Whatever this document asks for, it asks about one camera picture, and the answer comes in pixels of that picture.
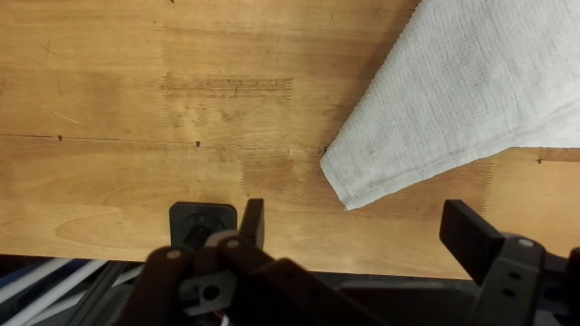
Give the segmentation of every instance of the dark mark on wood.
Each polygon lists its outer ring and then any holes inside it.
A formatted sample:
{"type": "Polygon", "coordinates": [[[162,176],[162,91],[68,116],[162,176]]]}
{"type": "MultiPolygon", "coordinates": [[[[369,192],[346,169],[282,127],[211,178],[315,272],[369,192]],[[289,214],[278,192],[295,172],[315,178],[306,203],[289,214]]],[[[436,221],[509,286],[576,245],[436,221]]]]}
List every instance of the dark mark on wood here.
{"type": "Polygon", "coordinates": [[[0,96],[7,91],[8,87],[7,87],[7,82],[1,78],[0,80],[0,96]]]}
{"type": "Polygon", "coordinates": [[[291,91],[291,78],[179,78],[166,74],[159,89],[172,96],[286,98],[291,91]]]}
{"type": "Polygon", "coordinates": [[[54,55],[50,47],[52,47],[50,42],[39,44],[39,49],[43,49],[43,58],[48,58],[48,55],[54,55]]]}

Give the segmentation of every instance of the black plastic part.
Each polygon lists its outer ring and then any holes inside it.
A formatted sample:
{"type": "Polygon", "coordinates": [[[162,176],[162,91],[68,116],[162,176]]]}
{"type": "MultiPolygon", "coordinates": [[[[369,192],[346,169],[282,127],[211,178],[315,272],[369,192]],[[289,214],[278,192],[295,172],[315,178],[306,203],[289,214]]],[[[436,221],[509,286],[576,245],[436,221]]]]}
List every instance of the black plastic part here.
{"type": "Polygon", "coordinates": [[[545,250],[523,237],[507,237],[492,261],[469,324],[527,326],[532,323],[545,250]]]}
{"type": "Polygon", "coordinates": [[[201,248],[213,232],[235,230],[237,212],[231,205],[177,201],[168,210],[170,245],[201,248]]]}
{"type": "Polygon", "coordinates": [[[182,317],[177,310],[175,294],[191,257],[190,248],[184,247],[162,247],[152,252],[143,265],[143,272],[132,288],[117,324],[175,324],[182,317]]]}
{"type": "Polygon", "coordinates": [[[443,281],[347,286],[340,292],[382,321],[404,326],[463,326],[476,294],[474,286],[443,281]]]}
{"type": "Polygon", "coordinates": [[[220,241],[217,256],[240,283],[233,304],[226,312],[233,324],[384,324],[293,261],[271,261],[269,256],[242,237],[220,241]]]}
{"type": "Polygon", "coordinates": [[[75,304],[70,319],[66,324],[99,324],[99,314],[104,308],[106,301],[101,301],[103,295],[110,290],[115,277],[126,268],[126,263],[108,263],[103,272],[97,276],[97,279],[90,285],[86,294],[81,297],[81,301],[75,304]]]}
{"type": "Polygon", "coordinates": [[[505,239],[462,201],[445,201],[438,237],[474,285],[481,285],[505,239]]]}
{"type": "Polygon", "coordinates": [[[253,247],[264,247],[264,201],[249,199],[242,214],[239,236],[253,243],[253,247]]]}

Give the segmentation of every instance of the white towel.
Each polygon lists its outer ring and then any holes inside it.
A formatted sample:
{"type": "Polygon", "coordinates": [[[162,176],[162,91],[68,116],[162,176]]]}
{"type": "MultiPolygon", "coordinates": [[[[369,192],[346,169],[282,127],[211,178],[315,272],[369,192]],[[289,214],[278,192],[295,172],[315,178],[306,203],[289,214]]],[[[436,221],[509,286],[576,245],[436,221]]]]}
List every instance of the white towel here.
{"type": "Polygon", "coordinates": [[[580,147],[578,0],[423,0],[320,165],[356,209],[509,147],[580,147]]]}

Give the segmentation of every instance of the wooden surface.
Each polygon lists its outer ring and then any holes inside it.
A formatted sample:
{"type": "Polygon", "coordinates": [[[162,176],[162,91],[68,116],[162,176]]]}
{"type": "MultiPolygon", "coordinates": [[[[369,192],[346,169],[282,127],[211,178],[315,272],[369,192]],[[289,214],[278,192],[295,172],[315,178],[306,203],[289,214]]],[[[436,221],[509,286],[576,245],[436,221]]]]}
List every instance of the wooden surface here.
{"type": "Polygon", "coordinates": [[[173,201],[266,201],[266,250],[311,270],[462,277],[460,198],[549,250],[580,245],[580,154],[507,151],[355,212],[324,147],[416,0],[1,0],[0,252],[143,259],[173,201]]]}

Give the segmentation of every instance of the wood grain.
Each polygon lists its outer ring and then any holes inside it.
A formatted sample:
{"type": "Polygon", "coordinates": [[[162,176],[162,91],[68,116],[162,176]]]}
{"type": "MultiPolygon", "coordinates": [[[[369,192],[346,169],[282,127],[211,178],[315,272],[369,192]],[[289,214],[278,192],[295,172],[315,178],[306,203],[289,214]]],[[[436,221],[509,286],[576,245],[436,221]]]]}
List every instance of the wood grain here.
{"type": "Polygon", "coordinates": [[[335,199],[318,158],[414,6],[0,2],[0,252],[139,261],[173,201],[264,198],[277,257],[463,277],[436,239],[460,198],[567,254],[574,151],[507,151],[355,212],[335,199]]]}

